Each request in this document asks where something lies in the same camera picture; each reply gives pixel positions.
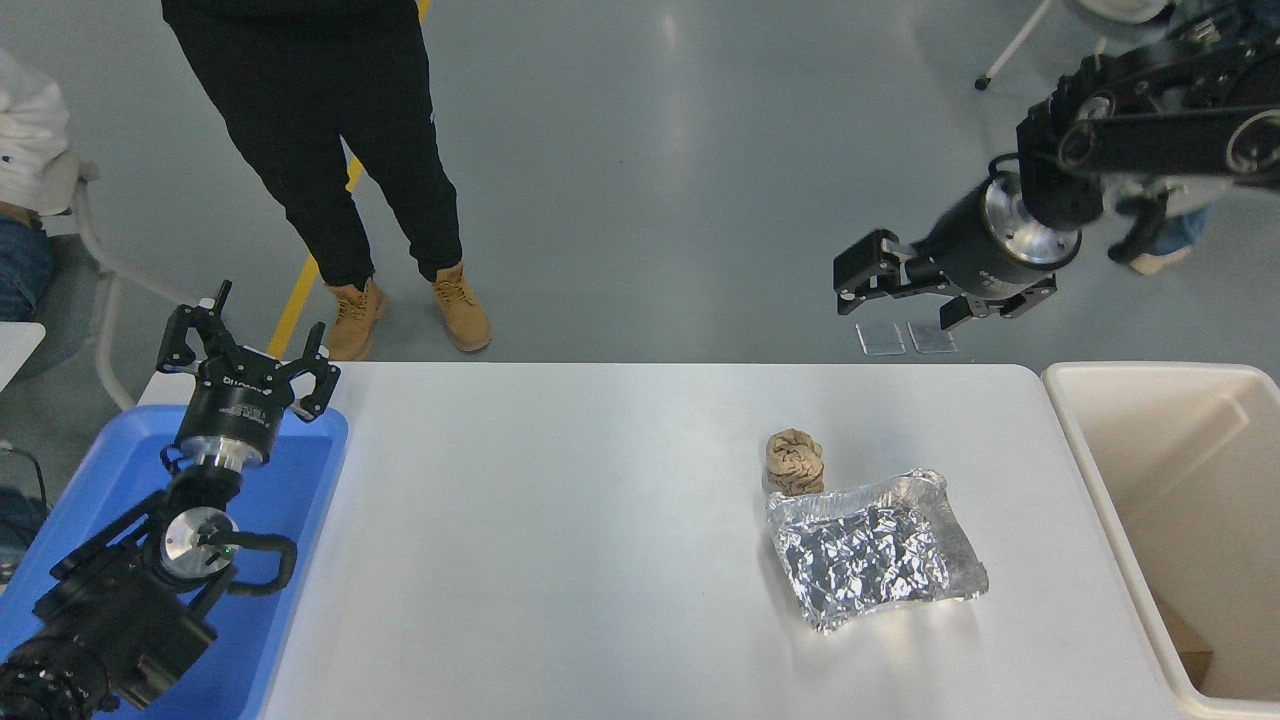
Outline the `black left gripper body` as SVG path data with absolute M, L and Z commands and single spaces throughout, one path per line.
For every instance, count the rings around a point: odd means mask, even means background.
M 270 451 L 291 393 L 276 387 L 283 363 L 253 348 L 210 354 L 196 372 L 196 387 L 178 430 L 178 445 L 225 438 Z

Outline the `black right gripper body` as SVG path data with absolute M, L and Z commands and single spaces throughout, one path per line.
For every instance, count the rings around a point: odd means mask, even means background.
M 1021 258 L 1012 241 L 1027 223 L 1014 210 L 1018 196 L 1007 182 L 983 182 L 936 222 L 915 245 L 965 293 L 978 299 L 1007 299 L 1041 279 L 1041 269 Z

